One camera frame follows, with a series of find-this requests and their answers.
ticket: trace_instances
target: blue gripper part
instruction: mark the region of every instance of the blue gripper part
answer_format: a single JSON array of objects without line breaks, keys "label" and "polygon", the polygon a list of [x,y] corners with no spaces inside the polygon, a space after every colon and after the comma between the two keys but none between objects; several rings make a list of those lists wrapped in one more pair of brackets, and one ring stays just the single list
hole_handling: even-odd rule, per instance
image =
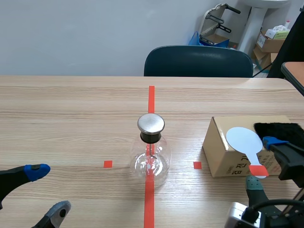
[{"label": "blue gripper part", "polygon": [[280,144],[285,144],[288,142],[289,141],[282,141],[275,137],[270,137],[270,136],[266,136],[263,138],[263,145],[267,150],[269,150],[271,145],[280,145]]},{"label": "blue gripper part", "polygon": [[37,180],[45,177],[50,172],[50,170],[51,170],[51,167],[49,167],[46,164],[40,164],[40,168],[37,170],[33,170],[32,165],[24,166],[24,172],[31,182],[37,181]]}]

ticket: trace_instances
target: red tape marker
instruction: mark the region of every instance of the red tape marker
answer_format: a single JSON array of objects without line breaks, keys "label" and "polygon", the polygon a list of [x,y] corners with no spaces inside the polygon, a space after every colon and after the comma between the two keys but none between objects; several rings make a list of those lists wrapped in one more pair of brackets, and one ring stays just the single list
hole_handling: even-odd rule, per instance
[{"label": "red tape marker", "polygon": [[269,176],[269,173],[264,165],[249,165],[249,169],[253,176]]},{"label": "red tape marker", "polygon": [[104,161],[104,168],[112,168],[113,161]]},{"label": "red tape marker", "polygon": [[[155,87],[149,86],[148,113],[155,112]],[[154,155],[154,145],[151,147],[151,155]],[[146,156],[148,165],[152,165],[153,159],[150,157],[150,145],[147,144]],[[143,227],[154,228],[154,174],[152,170],[147,169],[146,183],[144,190],[144,216]]]},{"label": "red tape marker", "polygon": [[201,166],[201,162],[200,161],[194,161],[193,162],[193,166],[195,170],[201,170],[202,166]]}]

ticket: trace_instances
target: white wall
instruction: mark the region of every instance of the white wall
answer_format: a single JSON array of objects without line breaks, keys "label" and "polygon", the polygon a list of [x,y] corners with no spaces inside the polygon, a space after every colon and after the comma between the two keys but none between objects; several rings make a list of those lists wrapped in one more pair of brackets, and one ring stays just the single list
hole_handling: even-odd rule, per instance
[{"label": "white wall", "polygon": [[[294,21],[303,1],[268,10],[264,27]],[[242,12],[224,13],[228,37],[239,42],[250,7],[237,0],[1,1],[0,75],[142,76],[150,51],[186,45],[223,2]]]}]

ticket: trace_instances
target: stainless steel lid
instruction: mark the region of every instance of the stainless steel lid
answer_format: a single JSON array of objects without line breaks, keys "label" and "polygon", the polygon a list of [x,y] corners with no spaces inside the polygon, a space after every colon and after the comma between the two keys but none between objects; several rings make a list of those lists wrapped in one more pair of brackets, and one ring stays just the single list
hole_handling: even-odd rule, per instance
[{"label": "stainless steel lid", "polygon": [[142,133],[154,135],[163,131],[165,121],[160,115],[148,113],[138,119],[137,126]]}]

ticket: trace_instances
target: floor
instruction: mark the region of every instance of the floor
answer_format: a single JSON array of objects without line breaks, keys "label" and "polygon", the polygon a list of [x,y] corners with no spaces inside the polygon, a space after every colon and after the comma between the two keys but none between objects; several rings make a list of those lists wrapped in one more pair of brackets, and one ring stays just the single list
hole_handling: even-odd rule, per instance
[{"label": "floor", "polygon": [[[260,70],[257,68],[257,67],[255,67],[254,69],[253,69],[253,75],[255,75],[257,72],[259,72]],[[255,77],[267,77],[267,75],[268,75],[268,73],[259,73],[257,76],[255,76]]]}]

